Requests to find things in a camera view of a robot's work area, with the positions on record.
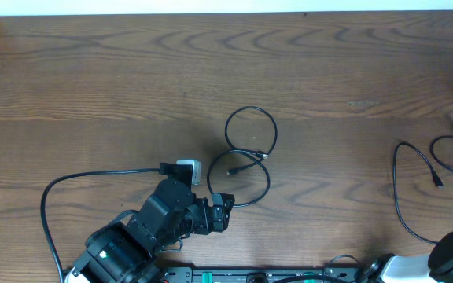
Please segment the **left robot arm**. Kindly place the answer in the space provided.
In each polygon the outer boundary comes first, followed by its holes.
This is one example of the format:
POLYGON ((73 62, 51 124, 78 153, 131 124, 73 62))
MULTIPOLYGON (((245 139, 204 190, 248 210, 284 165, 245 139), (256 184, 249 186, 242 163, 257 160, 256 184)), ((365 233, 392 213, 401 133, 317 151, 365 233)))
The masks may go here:
POLYGON ((164 271, 157 254, 191 234, 221 233, 227 227, 234 195, 214 193, 213 205, 198 198, 190 184, 176 178, 161 181, 127 224, 108 224, 86 241, 66 282, 158 282, 164 271))

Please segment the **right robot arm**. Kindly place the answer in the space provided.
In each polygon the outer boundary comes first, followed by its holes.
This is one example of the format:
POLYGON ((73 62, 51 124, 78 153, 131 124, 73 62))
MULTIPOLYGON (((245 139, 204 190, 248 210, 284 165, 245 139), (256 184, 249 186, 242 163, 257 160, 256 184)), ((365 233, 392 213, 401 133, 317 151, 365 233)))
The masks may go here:
POLYGON ((369 283, 453 283, 453 232, 436 243, 429 254, 386 254, 359 278, 369 283))

